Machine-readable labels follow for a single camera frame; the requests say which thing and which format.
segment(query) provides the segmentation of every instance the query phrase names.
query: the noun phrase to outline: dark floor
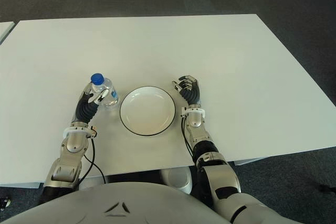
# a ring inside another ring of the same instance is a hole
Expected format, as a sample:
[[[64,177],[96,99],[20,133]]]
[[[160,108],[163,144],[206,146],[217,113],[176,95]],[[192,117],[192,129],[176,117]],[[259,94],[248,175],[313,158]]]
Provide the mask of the dark floor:
[[[0,22],[24,19],[256,13],[336,104],[336,0],[0,0]],[[243,190],[304,223],[336,223],[336,149],[272,157],[235,167]],[[38,190],[0,189],[14,201],[0,221],[28,209]]]

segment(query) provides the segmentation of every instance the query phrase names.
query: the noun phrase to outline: white table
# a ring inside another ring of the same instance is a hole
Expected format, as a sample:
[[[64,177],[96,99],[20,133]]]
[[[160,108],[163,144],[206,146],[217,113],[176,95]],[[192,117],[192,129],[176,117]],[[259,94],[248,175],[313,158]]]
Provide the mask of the white table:
[[[8,32],[11,30],[11,28],[14,26],[14,22],[1,22],[0,23],[0,45],[5,38],[5,36],[8,34]]]
[[[99,110],[92,124],[105,174],[193,164],[180,132],[185,102],[171,86],[184,74],[199,80],[206,128],[228,161],[335,146],[335,106],[253,14],[23,21],[0,60],[0,184],[44,181],[95,72],[121,99],[158,86],[177,109],[171,127],[151,137],[126,130],[118,110]]]

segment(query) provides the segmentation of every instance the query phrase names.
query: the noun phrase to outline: robot forearm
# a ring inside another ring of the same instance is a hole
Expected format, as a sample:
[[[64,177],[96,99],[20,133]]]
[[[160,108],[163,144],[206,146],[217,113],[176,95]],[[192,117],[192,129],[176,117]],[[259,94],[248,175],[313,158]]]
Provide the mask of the robot forearm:
[[[95,130],[88,129],[88,123],[109,93],[109,90],[105,89],[88,103],[92,96],[90,91],[91,83],[85,87],[79,99],[70,127],[64,130],[60,157],[54,161],[47,175],[40,204],[75,191],[79,184],[81,159],[88,149],[88,138],[96,135]]]
[[[197,80],[191,76],[179,80],[179,84],[173,82],[173,85],[188,102],[188,108],[182,109],[182,117],[185,118],[188,142],[197,168],[200,200],[213,206],[218,214],[233,224],[298,223],[280,216],[253,196],[241,193],[236,173],[205,130],[205,111],[201,108]]]

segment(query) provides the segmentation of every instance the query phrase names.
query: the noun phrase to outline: plastic bottle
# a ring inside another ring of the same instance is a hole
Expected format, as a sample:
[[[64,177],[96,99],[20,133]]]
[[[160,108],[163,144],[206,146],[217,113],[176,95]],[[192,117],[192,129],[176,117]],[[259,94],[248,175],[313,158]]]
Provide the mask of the plastic bottle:
[[[118,101],[118,94],[112,84],[112,81],[108,78],[104,78],[101,73],[95,73],[91,76],[92,82],[92,91],[95,94],[99,94],[104,89],[110,90],[110,95],[104,98],[103,104],[106,107],[113,107],[115,106]]]

